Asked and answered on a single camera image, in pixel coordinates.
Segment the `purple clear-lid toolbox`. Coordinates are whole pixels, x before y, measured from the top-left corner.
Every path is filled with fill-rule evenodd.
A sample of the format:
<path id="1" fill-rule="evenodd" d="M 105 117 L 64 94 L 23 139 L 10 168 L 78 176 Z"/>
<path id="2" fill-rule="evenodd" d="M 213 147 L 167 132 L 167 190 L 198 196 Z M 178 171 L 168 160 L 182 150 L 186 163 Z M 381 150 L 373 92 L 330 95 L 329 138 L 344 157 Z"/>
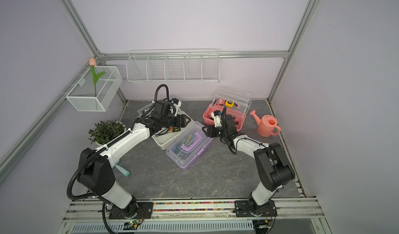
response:
<path id="1" fill-rule="evenodd" d="M 200 122 L 195 121 L 166 149 L 166 155 L 184 171 L 187 171 L 213 142 L 213 139 L 203 131 L 204 127 Z"/>

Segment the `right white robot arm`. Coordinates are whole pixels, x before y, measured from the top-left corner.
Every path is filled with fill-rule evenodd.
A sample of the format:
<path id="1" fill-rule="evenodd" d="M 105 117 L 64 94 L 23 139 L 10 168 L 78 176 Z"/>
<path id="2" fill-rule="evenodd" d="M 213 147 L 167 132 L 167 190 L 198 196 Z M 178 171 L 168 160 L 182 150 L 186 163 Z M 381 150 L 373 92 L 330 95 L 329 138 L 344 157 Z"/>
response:
<path id="1" fill-rule="evenodd" d="M 219 138 L 229 151 L 243 152 L 255 160 L 260 182 L 248 200 L 235 202 L 236 217 L 276 217 L 273 196 L 296 177 L 283 147 L 279 143 L 264 144 L 240 134 L 233 116 L 217 110 L 211 114 L 213 123 L 202 128 L 207 137 Z"/>

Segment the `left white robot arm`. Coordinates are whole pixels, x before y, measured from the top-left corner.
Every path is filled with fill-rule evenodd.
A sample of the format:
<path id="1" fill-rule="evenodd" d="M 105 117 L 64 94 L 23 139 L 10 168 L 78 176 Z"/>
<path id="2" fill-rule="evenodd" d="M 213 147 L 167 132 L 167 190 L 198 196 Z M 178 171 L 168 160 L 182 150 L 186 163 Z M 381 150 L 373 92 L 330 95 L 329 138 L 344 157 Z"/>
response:
<path id="1" fill-rule="evenodd" d="M 79 166 L 68 183 L 67 197 L 79 200 L 96 196 L 103 203 L 117 207 L 123 217 L 134 218 L 139 211 L 137 199 L 116 181 L 112 169 L 136 145 L 161 130 L 185 128 L 191 119 L 178 112 L 180 107 L 181 101 L 176 98 L 156 101 L 123 134 L 97 149 L 83 150 Z"/>

